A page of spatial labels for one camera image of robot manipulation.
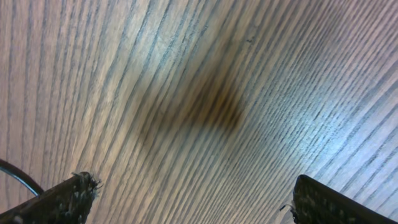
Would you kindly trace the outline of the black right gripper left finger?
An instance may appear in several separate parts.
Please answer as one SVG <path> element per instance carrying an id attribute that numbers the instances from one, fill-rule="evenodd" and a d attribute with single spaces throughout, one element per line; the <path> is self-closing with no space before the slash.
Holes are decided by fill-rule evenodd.
<path id="1" fill-rule="evenodd" d="M 81 172 L 1 214 L 1 224 L 85 224 L 100 181 Z"/>

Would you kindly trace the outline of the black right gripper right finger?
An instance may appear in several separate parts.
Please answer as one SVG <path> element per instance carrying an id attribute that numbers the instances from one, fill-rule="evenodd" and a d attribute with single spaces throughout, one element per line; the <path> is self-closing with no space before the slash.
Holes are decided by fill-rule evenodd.
<path id="1" fill-rule="evenodd" d="M 298 224 L 395 224 L 307 175 L 297 177 L 292 216 Z"/>

